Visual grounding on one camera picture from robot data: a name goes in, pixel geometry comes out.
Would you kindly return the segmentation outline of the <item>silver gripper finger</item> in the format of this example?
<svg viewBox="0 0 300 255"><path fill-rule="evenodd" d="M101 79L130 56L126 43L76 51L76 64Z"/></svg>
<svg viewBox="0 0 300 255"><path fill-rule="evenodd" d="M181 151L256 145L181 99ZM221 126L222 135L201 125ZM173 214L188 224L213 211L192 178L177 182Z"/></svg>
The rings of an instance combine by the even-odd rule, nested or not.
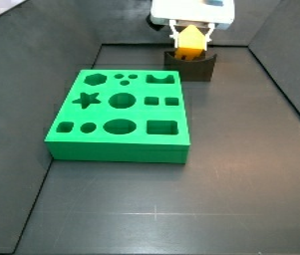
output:
<svg viewBox="0 0 300 255"><path fill-rule="evenodd" d="M205 28L205 34L204 34L204 39L205 39L204 51L208 50L208 43L212 41L210 35L212 35L213 31L214 31L214 23L208 23L206 28Z"/></svg>
<svg viewBox="0 0 300 255"><path fill-rule="evenodd" d="M175 30L175 20L169 20L167 22L167 26L169 26L169 29L170 29L170 35L169 37L173 39L173 45L174 45L174 48L177 49L178 48L178 31Z"/></svg>

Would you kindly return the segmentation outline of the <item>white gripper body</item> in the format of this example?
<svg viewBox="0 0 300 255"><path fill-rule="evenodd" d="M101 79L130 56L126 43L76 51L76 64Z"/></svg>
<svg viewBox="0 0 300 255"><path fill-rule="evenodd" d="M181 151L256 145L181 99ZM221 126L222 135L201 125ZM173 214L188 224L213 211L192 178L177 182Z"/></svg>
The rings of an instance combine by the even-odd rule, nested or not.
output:
<svg viewBox="0 0 300 255"><path fill-rule="evenodd" d="M226 30L234 20L234 0L151 0L150 21L167 25L170 20L178 26L213 23L217 29Z"/></svg>

